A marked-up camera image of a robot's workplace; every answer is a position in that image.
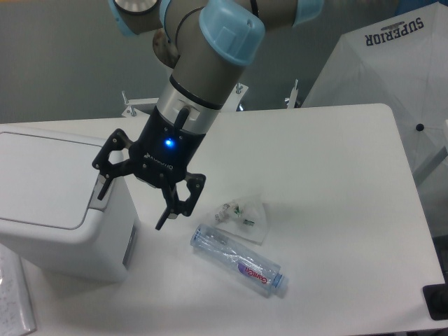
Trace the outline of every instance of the black object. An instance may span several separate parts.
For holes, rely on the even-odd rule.
[[[448,320],[448,285],[429,285],[423,287],[426,305],[435,321]]]
[[[131,141],[122,129],[117,129],[106,140],[92,166],[106,179],[98,195],[102,200],[114,178],[133,174],[149,185],[162,189],[167,208],[157,222],[160,230],[168,218],[179,214],[190,216],[205,184],[205,175],[187,172],[187,166],[205,134],[191,134],[182,130],[189,110],[179,111],[174,125],[165,120],[157,107],[151,113],[140,137]],[[112,164],[109,155],[123,149],[129,151],[129,159]],[[186,180],[190,196],[179,199],[176,184]]]

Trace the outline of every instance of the paper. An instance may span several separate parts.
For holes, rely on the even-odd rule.
[[[20,257],[0,245],[0,336],[36,330]]]

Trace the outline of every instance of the white tabletop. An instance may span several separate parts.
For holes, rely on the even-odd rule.
[[[26,124],[136,139],[144,117]],[[154,226],[160,190],[127,183],[143,223],[124,283],[26,265],[37,335],[361,335],[442,328],[422,287],[443,282],[392,112],[384,105],[222,113],[193,158],[207,182],[190,218]],[[261,246],[289,277],[263,297],[194,254],[198,218],[262,192]]]

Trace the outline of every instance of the white lid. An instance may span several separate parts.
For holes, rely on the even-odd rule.
[[[0,132],[0,220],[68,230],[80,226],[98,177],[91,164],[99,149]]]

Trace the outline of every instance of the bottle cap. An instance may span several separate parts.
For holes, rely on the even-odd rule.
[[[274,281],[272,282],[272,292],[274,292],[278,296],[283,296],[286,292],[286,289],[288,288],[288,282],[288,277],[278,273]]]

